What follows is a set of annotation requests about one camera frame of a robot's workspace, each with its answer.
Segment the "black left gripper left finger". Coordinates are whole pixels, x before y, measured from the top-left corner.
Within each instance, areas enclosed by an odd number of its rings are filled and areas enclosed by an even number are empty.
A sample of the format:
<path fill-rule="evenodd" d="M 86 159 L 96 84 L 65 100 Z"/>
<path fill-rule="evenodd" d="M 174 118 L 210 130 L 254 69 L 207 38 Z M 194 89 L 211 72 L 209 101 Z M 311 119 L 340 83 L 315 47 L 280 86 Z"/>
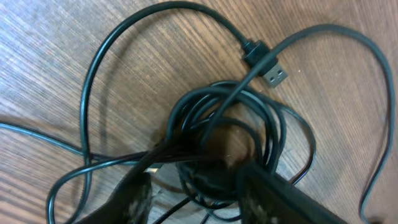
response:
<path fill-rule="evenodd" d="M 143 172 L 137 177 L 126 177 L 119 183 L 106 203 L 78 223 L 147 223 L 151 206 L 151 175 Z"/>

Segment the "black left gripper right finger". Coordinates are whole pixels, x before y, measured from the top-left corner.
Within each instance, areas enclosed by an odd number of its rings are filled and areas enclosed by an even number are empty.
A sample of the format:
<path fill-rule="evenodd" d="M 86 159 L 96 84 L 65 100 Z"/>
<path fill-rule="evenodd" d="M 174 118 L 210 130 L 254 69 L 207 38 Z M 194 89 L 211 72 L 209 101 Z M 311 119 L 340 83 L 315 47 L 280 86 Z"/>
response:
<path fill-rule="evenodd" d="M 345 221 L 277 175 L 255 163 L 238 170 L 242 223 L 343 224 Z"/>

